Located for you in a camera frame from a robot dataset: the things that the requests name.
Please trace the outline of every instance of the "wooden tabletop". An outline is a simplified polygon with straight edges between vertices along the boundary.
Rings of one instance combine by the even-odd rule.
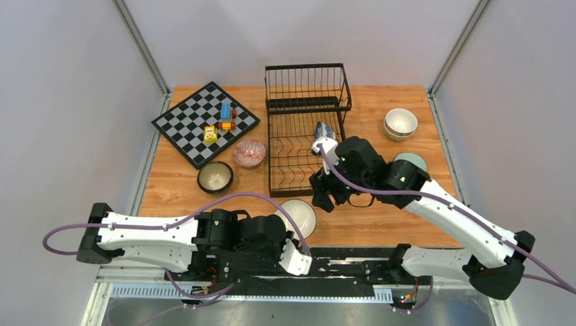
[[[173,107],[199,86],[176,87],[170,107]],[[261,122],[242,139],[258,139],[268,143],[264,87],[228,86],[223,89],[260,118]],[[436,125],[423,87],[351,87],[353,106],[347,113],[346,136],[367,139],[388,162],[397,154],[411,151],[426,160],[430,175],[444,189],[455,196],[454,186],[442,150]],[[418,118],[414,137],[402,143],[388,140],[382,121],[388,111],[396,107],[409,109]],[[227,194],[257,192],[268,195],[268,160],[256,169],[241,168],[232,156],[234,145],[220,153],[215,160],[227,162],[234,170],[234,183]],[[172,217],[195,211],[216,197],[198,187],[196,170],[163,136],[160,137],[154,163],[147,182],[140,216]],[[290,198],[276,198],[282,203]],[[312,197],[301,197],[311,202]],[[353,204],[370,201],[367,194],[351,198]],[[235,210],[245,209],[251,216],[269,215],[276,211],[257,198],[233,198],[216,206]],[[314,208],[317,226],[308,244],[315,246],[395,247],[410,243],[429,247],[457,247],[458,243],[428,221],[401,211],[395,206],[375,202],[364,209],[348,204],[337,206],[332,213]]]

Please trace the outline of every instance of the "pink bowl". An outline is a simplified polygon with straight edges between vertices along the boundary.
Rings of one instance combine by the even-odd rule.
[[[234,159],[243,168],[255,168],[266,157],[266,147],[261,141],[247,139],[234,149]]]

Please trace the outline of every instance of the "gray floor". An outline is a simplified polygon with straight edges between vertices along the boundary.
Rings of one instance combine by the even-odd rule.
[[[424,300],[426,290],[418,294]],[[108,321],[113,326],[138,325],[179,305],[177,300],[114,299]],[[212,306],[178,309],[146,323],[150,326],[294,326],[294,325],[495,325],[490,304],[471,290],[440,290],[421,312],[403,315],[382,304],[307,304],[299,302],[218,302]]]

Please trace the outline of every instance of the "bowl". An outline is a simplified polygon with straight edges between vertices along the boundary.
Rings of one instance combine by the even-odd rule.
[[[392,109],[384,118],[384,131],[392,141],[405,141],[418,127],[418,119],[407,109]]]
[[[266,157],[266,147],[261,141],[247,139],[234,148],[234,159],[243,168],[255,168]]]
[[[210,162],[198,173],[198,187],[208,194],[225,192],[234,180],[230,165],[224,162]]]
[[[308,238],[314,232],[316,228],[316,213],[307,202],[300,199],[292,199],[285,201],[280,206],[282,206],[296,222],[304,238]],[[280,213],[280,211],[276,211],[274,214],[278,215],[284,221],[287,231],[294,231],[292,224],[288,222],[284,214]],[[294,238],[300,240],[296,232],[294,232]]]
[[[426,164],[426,161],[424,161],[422,156],[416,153],[411,152],[400,153],[396,155],[396,157],[394,158],[394,161],[398,160],[409,161],[410,163],[422,169],[424,172],[428,172],[428,164]]]

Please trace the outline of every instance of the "metal rack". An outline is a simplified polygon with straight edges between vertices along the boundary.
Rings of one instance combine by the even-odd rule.
[[[322,167],[310,154],[317,122],[330,125],[338,141],[346,138],[352,98],[344,65],[268,66],[265,82],[270,196],[312,195],[308,178]]]

